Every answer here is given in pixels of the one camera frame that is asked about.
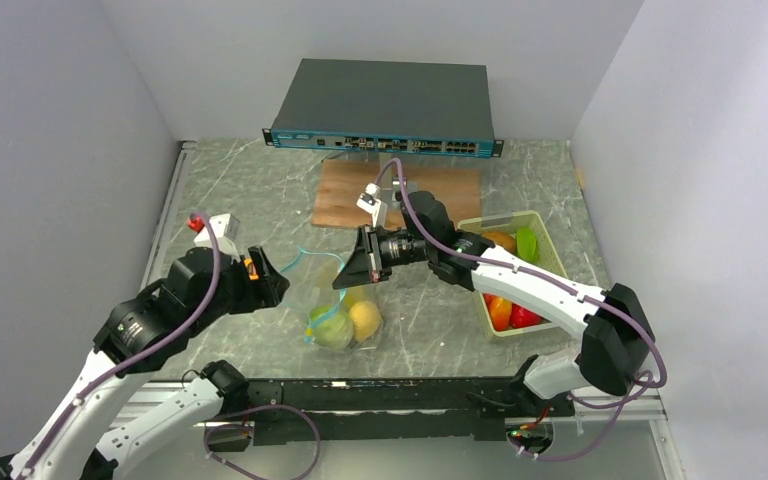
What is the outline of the clear zip top bag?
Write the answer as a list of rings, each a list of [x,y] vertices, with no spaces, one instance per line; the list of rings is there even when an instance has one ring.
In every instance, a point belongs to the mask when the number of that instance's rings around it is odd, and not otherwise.
[[[320,306],[329,306],[332,311],[337,307],[343,307],[346,310],[343,299],[348,289],[334,290],[332,288],[333,280],[344,265],[345,261],[335,253],[312,251],[300,247],[295,258],[280,269],[280,274],[290,282],[290,287],[285,293],[281,306],[300,323],[302,339],[308,345],[339,353],[375,350],[380,344],[384,327],[380,307],[382,323],[376,334],[369,340],[358,343],[353,339],[344,350],[323,348],[312,341],[309,328],[311,310]]]

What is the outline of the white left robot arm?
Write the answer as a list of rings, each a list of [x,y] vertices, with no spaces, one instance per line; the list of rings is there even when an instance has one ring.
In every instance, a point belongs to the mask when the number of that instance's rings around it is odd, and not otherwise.
[[[278,306],[290,282],[264,250],[247,255],[194,247],[166,276],[116,305],[93,339],[78,378],[22,450],[0,457],[0,479],[113,479],[148,454],[163,433],[186,422],[239,417],[250,404],[248,380],[212,361],[164,407],[119,429],[124,405],[191,338],[225,315]]]

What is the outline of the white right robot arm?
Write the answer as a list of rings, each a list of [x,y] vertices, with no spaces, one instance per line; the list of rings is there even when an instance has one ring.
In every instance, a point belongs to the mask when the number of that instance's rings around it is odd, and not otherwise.
[[[654,339],[630,288],[603,290],[531,265],[477,233],[456,229],[427,191],[403,198],[405,225],[397,230],[383,226],[386,206],[376,185],[367,186],[357,205],[372,222],[358,228],[334,289],[383,282],[397,266],[424,263],[443,282],[509,300],[577,340],[575,347],[532,356],[520,367],[510,391],[520,413],[534,415],[550,399],[582,387],[621,397],[642,385],[639,371]]]

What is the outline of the pale green cabbage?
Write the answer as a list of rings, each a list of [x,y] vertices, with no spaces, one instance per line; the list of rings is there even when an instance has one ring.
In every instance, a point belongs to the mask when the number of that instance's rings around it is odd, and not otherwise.
[[[344,350],[354,338],[354,324],[343,307],[334,311],[329,306],[311,310],[309,328],[313,343],[323,348]]]

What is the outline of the yellow star fruit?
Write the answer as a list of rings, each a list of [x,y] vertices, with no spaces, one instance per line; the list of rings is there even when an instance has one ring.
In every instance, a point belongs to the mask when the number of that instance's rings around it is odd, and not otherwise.
[[[371,287],[349,288],[343,305],[353,325],[355,342],[363,343],[376,334],[382,323],[382,315]]]

